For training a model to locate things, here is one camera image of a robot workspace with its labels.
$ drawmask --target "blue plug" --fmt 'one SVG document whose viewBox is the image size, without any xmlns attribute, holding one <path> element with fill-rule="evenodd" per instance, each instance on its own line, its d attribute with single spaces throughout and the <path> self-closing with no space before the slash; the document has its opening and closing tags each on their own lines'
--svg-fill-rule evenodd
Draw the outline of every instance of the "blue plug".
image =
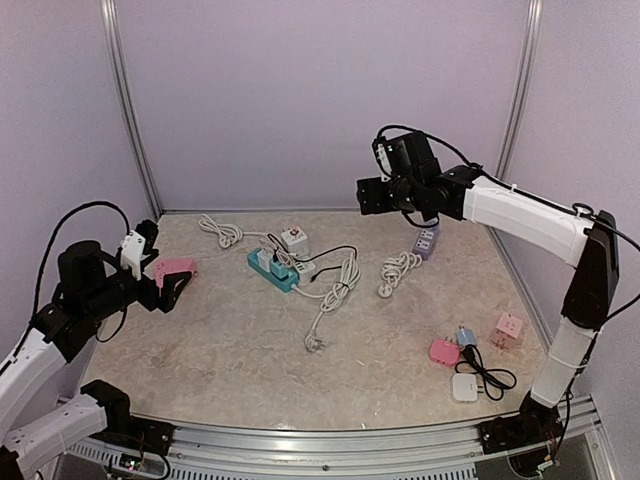
<svg viewBox="0 0 640 480">
<path fill-rule="evenodd" d="M 458 339 L 458 346 L 460 348 L 464 348 L 467 345 L 478 345 L 476 342 L 476 337 L 471 330 L 464 327 L 458 327 L 459 330 L 456 332 L 456 338 Z"/>
</svg>

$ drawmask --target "socket outlet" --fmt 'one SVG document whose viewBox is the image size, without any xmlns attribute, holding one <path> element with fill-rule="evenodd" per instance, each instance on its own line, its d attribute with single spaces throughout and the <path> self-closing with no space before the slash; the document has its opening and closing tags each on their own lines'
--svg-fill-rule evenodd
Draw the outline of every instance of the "socket outlet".
<svg viewBox="0 0 640 480">
<path fill-rule="evenodd" d="M 309 283 L 311 277 L 316 273 L 316 264 L 313 262 L 296 262 L 293 264 L 296 272 L 300 276 L 300 283 Z"/>
<path fill-rule="evenodd" d="M 438 239 L 439 232 L 439 224 L 420 230 L 420 234 L 418 235 L 418 238 L 416 238 L 411 251 L 416 255 L 420 255 L 422 260 L 429 260 L 429 257 L 436 246 L 436 240 Z"/>
</svg>

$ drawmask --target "power strip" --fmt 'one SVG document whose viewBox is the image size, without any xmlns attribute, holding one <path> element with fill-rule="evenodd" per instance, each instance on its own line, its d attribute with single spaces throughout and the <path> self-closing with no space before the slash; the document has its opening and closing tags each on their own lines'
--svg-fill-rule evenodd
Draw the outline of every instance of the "power strip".
<svg viewBox="0 0 640 480">
<path fill-rule="evenodd" d="M 273 259 L 269 263 L 269 271 L 266 271 L 261 266 L 259 258 L 261 251 L 263 251 L 261 248 L 256 248 L 247 255 L 249 266 L 284 293 L 289 293 L 294 285 L 298 285 L 300 283 L 300 276 L 298 275 L 298 272 L 293 268 L 285 267 L 280 262 L 276 262 Z"/>
<path fill-rule="evenodd" d="M 440 233 L 440 224 L 436 223 L 431 227 L 426 227 L 420 230 L 418 238 L 416 238 L 411 250 L 416 255 L 420 255 L 422 260 L 429 260 L 429 257 L 436 248 L 436 241 L 438 240 L 438 234 Z"/>
</svg>

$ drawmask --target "electrical plug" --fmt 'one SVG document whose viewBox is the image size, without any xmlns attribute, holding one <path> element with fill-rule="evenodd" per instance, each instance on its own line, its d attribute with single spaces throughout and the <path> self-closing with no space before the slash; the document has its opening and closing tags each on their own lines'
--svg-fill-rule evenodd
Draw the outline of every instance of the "electrical plug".
<svg viewBox="0 0 640 480">
<path fill-rule="evenodd" d="M 393 294 L 393 287 L 388 283 L 383 283 L 378 287 L 378 295 L 382 298 L 389 298 Z"/>
<path fill-rule="evenodd" d="M 309 255 L 309 238 L 300 227 L 289 228 L 280 234 L 287 251 L 294 255 Z"/>
<path fill-rule="evenodd" d="M 464 347 L 469 345 L 473 345 L 474 347 L 478 345 L 476 342 L 476 337 L 471 330 L 468 328 L 464 328 L 464 326 L 458 327 L 458 331 L 456 332 L 456 338 L 458 340 L 458 345 L 462 350 Z"/>
<path fill-rule="evenodd" d="M 478 400 L 478 382 L 472 373 L 456 373 L 451 379 L 453 398 L 458 402 Z"/>
<path fill-rule="evenodd" d="M 233 242 L 229 237 L 225 235 L 220 235 L 220 238 L 218 238 L 218 244 L 220 245 L 221 248 L 227 249 L 231 245 L 233 245 Z"/>
<path fill-rule="evenodd" d="M 447 339 L 437 338 L 431 344 L 429 358 L 432 362 L 453 368 L 458 363 L 458 358 L 460 358 L 460 347 Z"/>
<path fill-rule="evenodd" d="M 271 272 L 271 257 L 272 255 L 264 248 L 261 249 L 257 255 L 258 265 L 260 265 L 260 268 L 267 273 Z"/>
</svg>

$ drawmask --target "black cable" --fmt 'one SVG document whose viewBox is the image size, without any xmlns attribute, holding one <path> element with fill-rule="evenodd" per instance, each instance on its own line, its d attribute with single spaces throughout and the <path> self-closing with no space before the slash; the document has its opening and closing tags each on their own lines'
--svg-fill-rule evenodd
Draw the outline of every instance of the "black cable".
<svg viewBox="0 0 640 480">
<path fill-rule="evenodd" d="M 311 261 L 315 260 L 316 258 L 323 257 L 323 256 L 325 256 L 325 255 L 328 255 L 329 253 L 333 253 L 333 252 L 335 252 L 335 251 L 337 251 L 337 250 L 341 250 L 341 249 L 344 249 L 344 248 L 349 248 L 349 249 L 353 250 L 353 257 L 354 257 L 355 259 L 357 259 L 357 258 L 358 258 L 358 249 L 357 249 L 356 247 L 354 247 L 353 245 L 340 245 L 340 246 L 338 246 L 338 247 L 333 247 L 333 248 L 330 248 L 329 250 L 325 250 L 324 252 L 319 253 L 319 254 L 317 254 L 317 255 L 315 255 L 315 256 L 313 256 L 313 257 L 311 257 L 311 258 L 307 258 L 307 259 L 296 259 L 296 262 L 301 262 L 301 263 L 311 262 Z M 338 269 L 340 269 L 340 268 L 342 268 L 342 265 L 336 265 L 336 266 L 334 266 L 334 267 L 326 267 L 326 268 L 323 268 L 323 269 L 319 270 L 318 272 L 316 272 L 316 273 L 315 273 L 315 274 L 314 274 L 314 275 L 309 279 L 309 281 L 310 281 L 310 282 L 315 282 L 315 281 L 316 281 L 316 279 L 318 278 L 318 276 L 319 276 L 321 273 L 328 272 L 328 271 L 330 271 L 330 270 L 338 270 Z"/>
<path fill-rule="evenodd" d="M 322 268 L 320 269 L 318 272 L 316 272 L 315 274 L 313 274 L 313 276 L 309 279 L 309 281 L 311 283 L 315 282 L 316 279 L 318 278 L 318 276 L 323 273 L 323 272 L 328 272 L 330 270 L 339 270 L 342 268 L 342 265 L 336 265 L 334 267 L 326 267 L 326 268 Z"/>
<path fill-rule="evenodd" d="M 310 262 L 312 260 L 315 260 L 316 258 L 320 258 L 320 257 L 324 257 L 325 255 L 329 254 L 329 253 L 333 253 L 336 250 L 341 250 L 343 248 L 350 248 L 351 250 L 353 250 L 353 257 L 357 260 L 358 259 L 358 249 L 356 247 L 354 247 L 353 245 L 340 245 L 339 247 L 333 247 L 330 248 L 329 250 L 325 250 L 322 253 L 319 253 L 317 255 L 314 255 L 313 257 L 306 259 L 306 260 L 297 260 L 298 262 Z"/>
<path fill-rule="evenodd" d="M 480 375 L 482 377 L 482 382 L 484 384 L 484 393 L 490 400 L 493 400 L 494 402 L 502 400 L 504 397 L 504 392 L 515 388 L 518 384 L 518 379 L 513 374 L 513 372 L 505 368 L 484 368 L 482 355 L 480 355 L 480 350 L 478 350 L 478 347 L 476 347 L 475 345 L 467 345 L 462 349 L 461 353 L 464 357 L 464 360 L 456 364 L 456 373 L 462 373 L 459 370 L 459 367 L 461 365 L 469 365 L 473 369 L 474 374 Z M 494 375 L 494 373 L 503 373 L 511 376 L 511 378 L 513 379 L 513 384 L 509 385 L 508 383 L 503 382 L 502 380 L 498 379 Z M 500 391 L 500 396 L 494 397 L 493 395 L 491 395 L 491 393 L 489 393 L 487 385 L 491 385 L 492 387 L 498 389 Z"/>
<path fill-rule="evenodd" d="M 438 137 L 436 137 L 434 135 L 426 133 L 426 132 L 424 132 L 422 130 L 418 130 L 416 128 L 407 127 L 406 125 L 385 125 L 384 127 L 382 127 L 378 131 L 378 136 L 376 138 L 379 140 L 380 137 L 382 137 L 382 135 L 384 134 L 385 131 L 393 130 L 393 129 L 405 130 L 407 132 L 419 133 L 421 135 L 424 135 L 426 138 L 428 138 L 430 140 L 433 140 L 434 142 L 439 143 L 439 144 L 443 145 L 444 147 L 448 148 L 449 150 L 451 150 L 453 153 L 455 153 L 462 160 L 462 162 L 465 165 L 467 165 L 470 168 L 473 168 L 478 173 L 480 173 L 483 177 L 489 179 L 491 182 L 495 183 L 496 185 L 499 185 L 499 186 L 501 186 L 503 188 L 509 189 L 509 190 L 513 191 L 514 193 L 517 193 L 518 195 L 522 195 L 525 198 L 528 198 L 530 200 L 534 200 L 534 201 L 536 201 L 538 203 L 541 203 L 542 205 L 545 205 L 547 207 L 553 208 L 554 210 L 557 210 L 559 212 L 566 213 L 568 215 L 577 215 L 579 217 L 586 218 L 587 220 L 592 221 L 593 223 L 595 223 L 595 224 L 599 225 L 600 227 L 604 228 L 605 230 L 608 230 L 612 234 L 618 236 L 619 238 L 622 238 L 629 245 L 631 245 L 633 248 L 635 248 L 638 251 L 638 253 L 640 253 L 640 245 L 635 240 L 633 240 L 632 238 L 630 238 L 628 235 L 624 234 L 620 230 L 617 230 L 616 228 L 612 227 L 608 223 L 603 222 L 602 220 L 600 220 L 598 218 L 598 216 L 595 215 L 593 208 L 591 208 L 589 205 L 587 205 L 585 203 L 574 203 L 571 206 L 571 208 L 569 209 L 569 208 L 564 207 L 562 205 L 559 205 L 557 203 L 551 202 L 551 201 L 549 201 L 549 200 L 547 200 L 545 198 L 539 197 L 538 195 L 535 195 L 533 193 L 527 192 L 525 190 L 520 190 L 519 188 L 515 188 L 513 185 L 509 185 L 508 183 L 503 182 L 502 180 L 499 180 L 498 178 L 494 177 L 493 175 L 487 173 L 482 168 L 482 165 L 480 165 L 478 163 L 470 162 L 467 159 L 467 157 L 465 157 L 464 154 L 460 150 L 455 148 L 450 143 L 448 143 L 448 142 L 446 142 L 446 141 L 442 140 L 441 138 L 438 138 Z M 580 211 L 581 209 L 587 210 L 587 213 L 581 212 Z M 622 312 L 624 312 L 625 310 L 627 310 L 631 306 L 635 305 L 639 301 L 640 301 L 640 293 L 638 293 L 638 295 L 633 297 L 630 301 L 628 301 L 627 303 L 622 305 L 620 308 L 615 310 L 613 313 L 610 313 L 607 316 L 607 320 L 611 320 L 612 318 L 614 318 L 617 315 L 621 314 Z"/>
<path fill-rule="evenodd" d="M 116 328 L 116 331 L 113 332 L 109 338 L 102 340 L 101 338 L 98 337 L 98 333 L 96 332 L 96 340 L 98 341 L 98 343 L 107 343 L 111 340 L 113 340 L 113 338 L 120 333 L 120 330 L 122 330 L 122 327 L 124 327 L 125 322 L 127 321 L 127 307 L 124 307 L 124 310 L 122 311 L 122 318 L 120 318 L 120 325 L 118 325 L 118 328 Z"/>
<path fill-rule="evenodd" d="M 276 237 L 273 233 L 267 233 L 267 238 L 269 238 L 272 242 L 277 243 L 278 245 L 280 245 L 280 248 L 282 248 L 282 250 L 284 250 L 285 252 L 289 253 L 289 250 L 287 249 L 287 247 L 285 247 L 282 242 L 280 241 L 280 239 L 278 237 Z"/>
<path fill-rule="evenodd" d="M 20 341 L 18 342 L 15 350 L 13 351 L 14 357 L 18 355 L 18 352 L 20 352 L 20 349 L 24 346 L 24 342 L 27 341 L 27 336 L 29 335 L 29 332 L 31 332 L 31 329 L 33 328 L 31 323 L 34 321 L 36 314 L 38 313 L 38 304 L 40 303 L 40 289 L 42 288 L 42 278 L 44 276 L 44 268 L 47 265 L 47 260 L 49 259 L 49 254 L 51 253 L 51 249 L 53 248 L 53 242 L 55 242 L 56 237 L 58 236 L 58 232 L 60 232 L 60 229 L 65 224 L 65 222 L 69 220 L 71 217 L 73 217 L 76 213 L 79 213 L 83 210 L 87 210 L 93 207 L 108 207 L 112 210 L 115 210 L 120 214 L 120 216 L 124 220 L 124 224 L 127 229 L 126 233 L 128 234 L 129 231 L 131 230 L 127 215 L 116 204 L 108 202 L 106 200 L 95 200 L 93 202 L 83 203 L 82 205 L 68 212 L 64 217 L 60 219 L 58 224 L 53 229 L 51 237 L 49 238 L 49 242 L 47 243 L 47 248 L 44 251 L 42 261 L 40 262 L 40 267 L 38 268 L 38 275 L 36 277 L 36 288 L 35 288 L 35 294 L 33 298 L 33 308 L 31 310 L 31 318 L 29 320 L 29 326 L 26 328 L 26 330 L 22 334 Z M 2 368 L 0 368 L 0 376 L 7 370 L 7 368 L 9 368 L 9 365 L 11 365 L 10 361 L 5 363 L 2 366 Z"/>
<path fill-rule="evenodd" d="M 560 440 L 558 440 L 558 445 L 556 447 L 555 458 L 557 458 L 558 454 L 560 453 L 560 447 L 562 446 L 562 442 L 564 441 L 564 437 L 567 434 L 567 427 L 569 426 L 569 420 L 571 419 L 571 398 L 570 398 L 570 396 L 571 396 L 571 387 L 567 388 L 567 391 L 565 392 L 565 397 L 567 399 L 567 418 L 564 421 L 564 427 L 562 427 L 562 435 L 560 435 Z"/>
<path fill-rule="evenodd" d="M 143 442 L 139 438 L 132 437 L 131 435 L 125 435 L 123 433 L 103 432 L 100 435 L 101 436 L 103 436 L 103 435 L 104 436 L 113 435 L 113 436 L 116 436 L 116 437 L 126 438 L 128 440 L 133 440 L 134 442 L 138 443 L 141 447 L 145 447 L 149 453 L 153 453 L 154 455 L 159 456 L 162 459 L 162 461 L 164 462 L 165 466 L 167 467 L 167 471 L 164 472 L 164 475 L 162 477 L 156 477 L 153 480 L 166 480 L 167 478 L 169 478 L 169 476 L 171 476 L 171 464 L 169 463 L 169 460 L 167 460 L 166 456 L 164 456 L 163 454 L 158 452 L 155 449 L 155 447 L 152 447 L 148 443 Z"/>
<path fill-rule="evenodd" d="M 438 217 L 435 217 L 436 220 L 438 220 L 438 221 L 436 223 L 434 223 L 433 225 L 420 225 L 419 223 L 416 223 L 409 216 L 409 212 L 405 212 L 404 210 L 402 211 L 402 216 L 407 220 L 407 222 L 409 222 L 412 226 L 414 226 L 416 228 L 431 228 L 431 227 L 435 227 L 436 225 L 438 225 L 440 223 L 440 219 Z"/>
</svg>

